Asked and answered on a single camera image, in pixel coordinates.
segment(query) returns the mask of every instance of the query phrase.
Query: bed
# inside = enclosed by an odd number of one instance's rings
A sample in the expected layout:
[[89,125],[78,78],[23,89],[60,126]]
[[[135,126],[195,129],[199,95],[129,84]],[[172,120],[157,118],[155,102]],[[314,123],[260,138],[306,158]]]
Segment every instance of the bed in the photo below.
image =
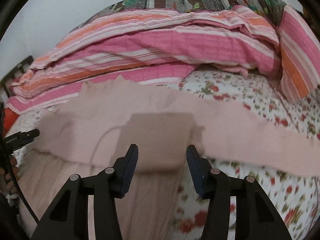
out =
[[[126,0],[115,5],[107,7],[90,18],[83,25],[78,26],[74,31],[89,25],[94,20],[111,15],[115,12],[127,10],[148,9],[149,0]],[[163,0],[154,3],[154,7],[172,8],[177,11],[187,11],[180,0],[165,0],[169,3],[161,3]],[[206,4],[207,0],[193,0],[192,8],[195,10],[219,11],[223,4]],[[281,0],[227,0],[229,6],[243,5],[259,15],[268,18],[275,26],[280,25],[284,2]],[[318,25],[318,15],[316,0],[300,0],[308,13],[314,20],[314,32],[316,33]],[[294,103],[290,103],[277,86],[262,76],[257,70],[249,71],[247,77],[237,73],[225,72],[213,68],[212,65],[203,64],[195,70],[190,66],[181,65],[180,75],[167,74],[165,76],[152,76],[149,79],[135,79],[134,81],[147,85],[163,85],[170,89],[187,91],[195,94],[200,98],[209,100],[238,101],[243,107],[258,115],[261,119],[273,123],[275,126],[284,126],[289,130],[295,130],[304,134],[310,140],[320,140],[320,113],[319,113],[319,89],[315,89],[307,96],[300,98]],[[7,95],[10,97],[8,105],[11,109],[19,114],[19,118],[11,127],[8,135],[17,131],[27,131],[37,126],[41,119],[43,109],[49,108],[54,110],[58,104],[65,103],[78,95],[79,88],[83,79],[89,79],[93,82],[102,82],[108,80],[113,72],[107,75],[98,75],[95,77],[82,77],[78,81],[72,81],[70,85],[59,84],[56,87],[46,87],[44,91],[37,91],[35,96],[41,96],[43,93],[49,94],[55,91],[55,94],[46,98],[43,97],[37,103],[30,103],[28,97],[25,98],[25,104],[15,103],[12,94],[7,89],[6,81],[12,78],[11,72],[7,75],[1,85],[5,87]],[[59,94],[57,91],[67,91],[66,94]],[[30,147],[24,147],[15,152],[18,164],[22,169],[27,170],[24,165],[25,159],[28,158]],[[271,201],[277,208],[283,218],[292,239],[316,239],[317,230],[320,226],[318,217],[320,215],[318,192],[319,177],[301,177],[294,176],[270,167],[256,166],[246,163],[231,162],[228,160],[210,160],[212,166],[221,169],[229,176],[243,178],[246,175],[254,176]],[[208,201],[198,198],[194,191],[193,183],[188,168],[184,173],[177,192],[178,202],[175,207],[174,216],[169,223],[167,237],[168,239],[198,239],[201,236]],[[228,239],[234,239],[235,219],[236,219],[235,199],[231,199],[230,206],[230,225]]]

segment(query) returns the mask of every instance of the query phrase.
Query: red flower pattern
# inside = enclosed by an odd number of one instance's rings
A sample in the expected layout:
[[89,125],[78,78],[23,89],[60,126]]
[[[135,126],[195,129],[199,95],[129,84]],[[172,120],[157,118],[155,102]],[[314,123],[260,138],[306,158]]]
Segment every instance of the red flower pattern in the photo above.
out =
[[269,105],[269,111],[272,111],[273,109],[276,109],[276,107],[274,105]]
[[292,186],[287,187],[286,193],[290,194],[292,192]]
[[210,87],[212,91],[219,92],[219,88],[217,86]]
[[244,106],[244,108],[246,108],[246,109],[248,109],[248,110],[251,110],[251,106],[249,106],[249,105],[247,105],[247,104],[244,104],[243,106]]
[[180,225],[179,225],[179,230],[182,233],[190,233],[193,228],[195,228],[196,225],[194,224],[193,220],[191,218],[187,218],[187,219],[181,219],[180,221]]
[[223,98],[230,98],[230,95],[228,93],[222,94]]
[[297,211],[295,209],[290,209],[284,218],[284,223],[287,225],[290,224],[291,220],[293,220],[296,213]]
[[223,100],[223,96],[213,96],[213,98],[216,100]]
[[201,210],[195,215],[195,225],[197,227],[203,227],[207,220],[207,211]]
[[275,121],[276,121],[276,124],[280,124],[280,122],[281,122],[281,119],[279,118],[279,117],[276,117],[276,119],[275,119]]
[[288,127],[288,121],[287,121],[287,119],[282,119],[281,120],[281,124],[284,126],[284,127]]
[[230,205],[230,212],[233,212],[236,209],[236,205],[235,204],[231,204]]

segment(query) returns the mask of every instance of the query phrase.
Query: human hand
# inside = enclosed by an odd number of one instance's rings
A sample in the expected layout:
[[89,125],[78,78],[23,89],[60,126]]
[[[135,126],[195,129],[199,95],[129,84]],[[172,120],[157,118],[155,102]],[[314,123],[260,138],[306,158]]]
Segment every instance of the human hand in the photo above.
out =
[[[19,176],[18,176],[17,174],[18,174],[18,172],[20,171],[20,169],[19,169],[18,167],[16,167],[16,165],[17,165],[17,160],[16,160],[16,158],[12,158],[12,159],[10,160],[10,163],[11,163],[11,165],[12,165],[13,173],[14,173],[16,179],[19,180]],[[1,167],[0,167],[0,175],[5,175],[5,171],[4,171],[4,169],[1,168]],[[15,188],[14,185],[13,185],[13,182],[12,182],[12,180],[11,180],[10,174],[7,173],[4,177],[5,177],[5,179],[6,179],[7,181],[10,180],[10,181],[8,182],[8,184],[7,184],[7,189],[8,189],[11,193],[16,193],[16,188]]]

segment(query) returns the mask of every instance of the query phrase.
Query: bed frame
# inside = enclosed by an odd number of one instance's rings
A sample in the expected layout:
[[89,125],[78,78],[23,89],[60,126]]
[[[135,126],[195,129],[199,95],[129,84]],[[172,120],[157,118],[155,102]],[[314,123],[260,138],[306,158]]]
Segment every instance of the bed frame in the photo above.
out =
[[[4,0],[1,2],[3,5],[0,8],[0,41],[4,36],[5,31],[9,27],[10,23],[17,15],[17,13],[22,9],[25,3],[28,0]],[[315,23],[316,28],[320,31],[320,0],[298,0],[303,8],[308,12],[313,22]],[[6,95],[10,97],[10,92],[6,87],[6,84],[9,80],[17,77],[17,73],[20,72],[20,75],[25,72],[25,64],[31,64],[33,62],[33,57],[28,56],[18,65],[16,65],[1,81],[0,87],[4,89]],[[308,235],[304,240],[316,240],[320,239],[320,218],[316,221],[313,228],[310,230]]]

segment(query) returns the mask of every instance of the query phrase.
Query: floral quilt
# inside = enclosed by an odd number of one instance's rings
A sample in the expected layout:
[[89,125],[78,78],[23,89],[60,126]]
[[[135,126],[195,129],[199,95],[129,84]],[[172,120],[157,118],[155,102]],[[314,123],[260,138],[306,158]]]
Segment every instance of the floral quilt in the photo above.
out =
[[[248,78],[226,73],[212,67],[201,66],[179,84],[167,85],[170,89],[188,91],[200,98],[211,100],[236,100],[267,122],[282,125],[290,130],[305,134],[310,140],[320,140],[320,110],[312,97],[296,104],[288,103],[272,89],[268,80],[250,73]],[[21,115],[8,135],[27,131],[38,123],[42,110]],[[28,148],[15,152],[18,164],[24,169]],[[213,167],[229,176],[243,179],[252,175],[263,187],[284,220],[293,240],[303,239],[320,215],[319,177],[300,177],[270,167],[210,160]],[[201,237],[205,223],[208,200],[201,200],[196,194],[188,167],[186,166],[177,192],[178,202],[168,230],[172,240],[196,240]],[[228,240],[235,237],[236,199],[231,198]]]
[[274,25],[279,25],[286,4],[282,0],[123,0],[96,13],[75,29],[82,28],[100,17],[127,10],[166,8],[179,12],[216,12],[231,9],[235,5],[247,6],[261,16],[268,18]]

